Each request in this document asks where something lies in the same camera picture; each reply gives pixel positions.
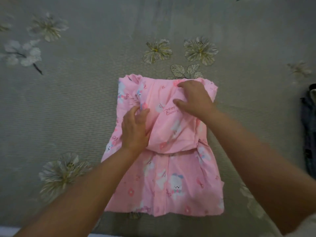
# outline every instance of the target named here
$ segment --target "gray mat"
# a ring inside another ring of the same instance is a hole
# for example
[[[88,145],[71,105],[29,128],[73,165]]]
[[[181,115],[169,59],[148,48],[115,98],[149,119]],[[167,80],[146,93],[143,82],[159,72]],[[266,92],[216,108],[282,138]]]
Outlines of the gray mat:
[[[0,64],[0,225],[21,226],[38,211],[42,166],[65,152],[101,160],[115,127],[117,81],[126,74],[172,76],[188,66],[183,41],[199,35],[219,47],[215,63],[200,71],[218,87],[218,107],[304,166],[299,97],[314,76],[292,83],[286,64],[316,63],[314,0],[0,0],[15,16],[8,39],[30,40],[32,14],[50,11],[69,30],[42,41],[44,75],[32,67]],[[142,61],[145,43],[169,39],[170,60]],[[105,213],[97,233],[122,236],[259,236],[266,222],[247,210],[240,179],[210,134],[224,185],[226,211],[204,218],[168,214],[139,220]]]

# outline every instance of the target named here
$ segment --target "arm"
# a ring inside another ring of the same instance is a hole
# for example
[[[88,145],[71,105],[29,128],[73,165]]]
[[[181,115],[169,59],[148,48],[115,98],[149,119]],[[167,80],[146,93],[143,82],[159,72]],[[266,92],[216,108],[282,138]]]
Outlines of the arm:
[[[240,177],[282,234],[316,212],[316,181],[288,162],[238,122],[216,109],[204,86],[185,81],[188,102],[174,103],[211,129]]]
[[[16,237],[88,236],[124,174],[148,145],[145,131],[149,109],[135,116],[133,107],[122,123],[122,147],[90,173],[78,179]]]

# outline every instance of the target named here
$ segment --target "leaf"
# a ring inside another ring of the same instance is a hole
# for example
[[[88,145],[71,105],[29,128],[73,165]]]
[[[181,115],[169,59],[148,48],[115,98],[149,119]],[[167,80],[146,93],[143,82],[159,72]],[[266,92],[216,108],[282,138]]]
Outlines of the leaf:
[[[192,64],[190,66],[188,66],[188,74],[192,75],[194,72],[196,72],[196,70],[200,67],[200,64]]]
[[[171,71],[176,77],[182,77],[185,73],[184,67],[180,65],[171,65]]]
[[[195,74],[194,74],[194,79],[197,79],[197,78],[203,78],[203,74],[199,71],[197,71]]]

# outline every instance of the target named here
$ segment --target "pink fabric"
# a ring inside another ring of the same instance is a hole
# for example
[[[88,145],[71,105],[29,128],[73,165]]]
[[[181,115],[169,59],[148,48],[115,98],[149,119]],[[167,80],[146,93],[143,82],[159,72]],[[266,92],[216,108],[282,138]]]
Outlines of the pink fabric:
[[[196,80],[204,84],[214,101],[214,83]],[[150,79],[134,74],[119,79],[116,127],[102,161],[121,147],[121,123],[132,106],[150,108],[146,127],[152,133],[147,149],[124,175],[105,211],[154,216],[223,213],[224,183],[207,145],[206,126],[172,102],[174,98],[186,100],[183,89],[177,87],[181,81],[185,79]]]

